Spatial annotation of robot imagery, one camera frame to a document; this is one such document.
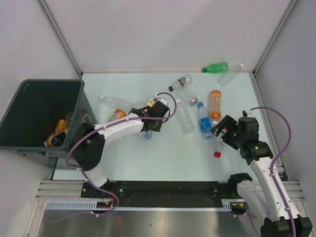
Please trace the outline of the clear Nongfu bottle red label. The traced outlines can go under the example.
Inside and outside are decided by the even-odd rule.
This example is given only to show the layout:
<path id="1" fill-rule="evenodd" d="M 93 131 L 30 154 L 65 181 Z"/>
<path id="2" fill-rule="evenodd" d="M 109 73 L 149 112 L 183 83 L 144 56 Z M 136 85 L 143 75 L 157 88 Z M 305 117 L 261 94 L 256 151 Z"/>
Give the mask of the clear Nongfu bottle red label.
<path id="1" fill-rule="evenodd" d="M 216 158 L 221 157 L 222 147 L 223 147 L 222 133 L 219 133 L 217 136 L 214 137 L 214 141 L 213 141 L 214 157 Z"/>

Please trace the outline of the crushed clear bottle blue cap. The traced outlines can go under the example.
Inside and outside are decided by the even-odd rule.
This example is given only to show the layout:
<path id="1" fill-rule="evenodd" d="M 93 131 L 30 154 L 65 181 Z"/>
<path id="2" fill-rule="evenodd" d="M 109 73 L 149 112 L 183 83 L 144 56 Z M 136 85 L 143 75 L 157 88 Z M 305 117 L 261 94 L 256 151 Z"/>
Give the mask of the crushed clear bottle blue cap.
<path id="1" fill-rule="evenodd" d="M 145 133 L 144 138 L 147 140 L 151 140 L 152 136 L 153 136 L 153 131 L 149 130 Z"/>

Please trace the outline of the orange juice bottle gold cap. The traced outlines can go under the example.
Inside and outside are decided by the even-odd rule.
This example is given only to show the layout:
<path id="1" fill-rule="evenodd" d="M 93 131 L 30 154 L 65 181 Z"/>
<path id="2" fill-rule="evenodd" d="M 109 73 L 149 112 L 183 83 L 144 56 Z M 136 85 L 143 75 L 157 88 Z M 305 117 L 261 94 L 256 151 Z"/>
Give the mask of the orange juice bottle gold cap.
<path id="1" fill-rule="evenodd" d="M 55 127 L 55 132 L 58 133 L 58 132 L 62 131 L 64 128 L 64 124 L 65 124 L 65 120 L 60 119 Z"/>

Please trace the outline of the yellow tea bottle blue label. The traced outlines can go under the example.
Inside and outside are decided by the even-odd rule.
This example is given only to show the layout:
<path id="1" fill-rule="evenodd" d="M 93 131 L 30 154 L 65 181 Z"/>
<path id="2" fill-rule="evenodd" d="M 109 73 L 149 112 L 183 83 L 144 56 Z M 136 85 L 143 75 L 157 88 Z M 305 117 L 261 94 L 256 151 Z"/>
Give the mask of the yellow tea bottle blue label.
<path id="1" fill-rule="evenodd" d="M 60 147 L 66 138 L 67 131 L 61 131 L 51 134 L 44 142 L 45 147 Z"/>

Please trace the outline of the clear bottle dark green label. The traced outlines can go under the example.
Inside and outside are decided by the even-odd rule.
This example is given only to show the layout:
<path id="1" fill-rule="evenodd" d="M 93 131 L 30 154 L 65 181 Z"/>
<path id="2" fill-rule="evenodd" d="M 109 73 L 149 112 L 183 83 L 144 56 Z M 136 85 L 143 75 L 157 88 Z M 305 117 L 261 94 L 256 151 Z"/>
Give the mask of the clear bottle dark green label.
<path id="1" fill-rule="evenodd" d="M 130 113 L 134 112 L 135 110 L 138 110 L 138 109 L 141 109 L 143 107 L 146 106 L 146 102 L 145 101 L 142 101 L 142 100 L 138 100 L 136 102 L 134 102 L 132 105 L 131 105 L 131 108 L 130 108 Z"/>

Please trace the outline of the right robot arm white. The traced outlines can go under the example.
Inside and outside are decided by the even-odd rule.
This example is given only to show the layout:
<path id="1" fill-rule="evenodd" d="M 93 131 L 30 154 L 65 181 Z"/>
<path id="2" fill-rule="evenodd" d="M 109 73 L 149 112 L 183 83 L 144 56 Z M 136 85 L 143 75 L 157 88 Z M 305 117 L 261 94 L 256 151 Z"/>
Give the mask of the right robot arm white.
<path id="1" fill-rule="evenodd" d="M 259 123 L 253 116 L 234 120 L 226 115 L 214 122 L 212 134 L 238 150 L 258 179 L 257 190 L 247 173 L 231 175 L 228 193 L 242 197 L 261 223 L 262 237 L 307 237 L 313 229 L 309 217 L 303 217 L 282 183 L 273 164 L 273 154 L 266 142 L 259 139 Z"/>

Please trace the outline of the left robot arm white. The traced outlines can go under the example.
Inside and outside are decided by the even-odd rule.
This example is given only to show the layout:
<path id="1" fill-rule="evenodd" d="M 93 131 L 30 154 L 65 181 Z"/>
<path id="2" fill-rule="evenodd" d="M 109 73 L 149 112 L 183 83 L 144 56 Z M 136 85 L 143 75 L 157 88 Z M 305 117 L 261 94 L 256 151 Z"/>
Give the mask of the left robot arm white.
<path id="1" fill-rule="evenodd" d="M 82 171 L 92 185 L 92 192 L 102 198 L 109 191 L 109 180 L 100 166 L 104 147 L 127 135 L 159 132 L 167 120 L 165 115 L 170 115 L 170 109 L 158 100 L 152 106 L 132 109 L 127 116 L 106 124 L 84 122 L 73 137 L 66 163 Z"/>

